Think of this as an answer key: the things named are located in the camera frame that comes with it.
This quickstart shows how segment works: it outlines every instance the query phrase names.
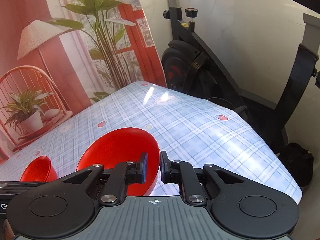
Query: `gray ribbed panel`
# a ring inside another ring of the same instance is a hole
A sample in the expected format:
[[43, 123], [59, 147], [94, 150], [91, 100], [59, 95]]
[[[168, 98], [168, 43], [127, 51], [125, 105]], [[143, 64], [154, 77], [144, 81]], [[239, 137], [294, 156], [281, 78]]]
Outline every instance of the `gray ribbed panel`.
[[104, 207], [94, 222], [66, 240], [238, 240], [218, 227], [207, 210], [185, 204], [180, 196], [127, 197]]

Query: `large red bowl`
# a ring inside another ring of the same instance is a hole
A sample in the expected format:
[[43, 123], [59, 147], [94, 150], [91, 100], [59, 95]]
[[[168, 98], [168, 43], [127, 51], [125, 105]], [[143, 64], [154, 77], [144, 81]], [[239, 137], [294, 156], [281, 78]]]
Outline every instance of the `large red bowl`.
[[139, 128], [121, 128], [100, 137], [84, 152], [77, 171], [95, 163], [110, 169], [119, 162], [138, 161], [142, 152], [148, 153], [146, 182], [129, 185], [127, 195], [150, 195], [157, 181], [160, 150], [156, 139]]
[[57, 178], [57, 173], [52, 167], [49, 157], [40, 156], [28, 165], [24, 170], [20, 181], [50, 182]]

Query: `checkered pattern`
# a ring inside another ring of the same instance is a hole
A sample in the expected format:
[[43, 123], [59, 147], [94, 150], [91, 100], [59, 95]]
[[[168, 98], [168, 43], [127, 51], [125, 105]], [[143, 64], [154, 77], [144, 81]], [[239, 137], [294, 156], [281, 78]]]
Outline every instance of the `checkered pattern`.
[[[221, 115], [228, 120], [220, 120]], [[0, 180], [19, 180], [38, 150], [52, 160], [59, 177], [70, 174], [90, 144], [122, 127], [150, 132], [171, 160], [199, 168], [214, 163], [280, 190], [297, 203], [301, 199], [302, 192], [286, 168], [235, 112], [147, 82], [118, 90], [23, 148], [0, 165]], [[158, 175], [152, 195], [178, 194], [176, 185], [164, 185]]]

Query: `crosshair symbol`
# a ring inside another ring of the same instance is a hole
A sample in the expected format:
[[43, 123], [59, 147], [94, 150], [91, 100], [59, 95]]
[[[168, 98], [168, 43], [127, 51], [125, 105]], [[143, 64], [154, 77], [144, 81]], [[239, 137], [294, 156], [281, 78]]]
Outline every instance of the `crosshair symbol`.
[[161, 202], [161, 201], [159, 201], [159, 200], [157, 200], [157, 199], [153, 199], [153, 200], [151, 200], [151, 201], [149, 201], [149, 202], [151, 202], [152, 204], [158, 204], [159, 202]]

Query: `metal screw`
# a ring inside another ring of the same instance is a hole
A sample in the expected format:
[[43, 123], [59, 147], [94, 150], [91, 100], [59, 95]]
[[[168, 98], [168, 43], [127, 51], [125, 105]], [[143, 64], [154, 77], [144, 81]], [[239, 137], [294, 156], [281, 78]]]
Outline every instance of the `metal screw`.
[[117, 200], [117, 197], [114, 195], [104, 195], [101, 197], [101, 200], [105, 203], [112, 203]]
[[200, 203], [204, 201], [204, 197], [201, 195], [192, 195], [189, 197], [189, 200], [194, 203]]

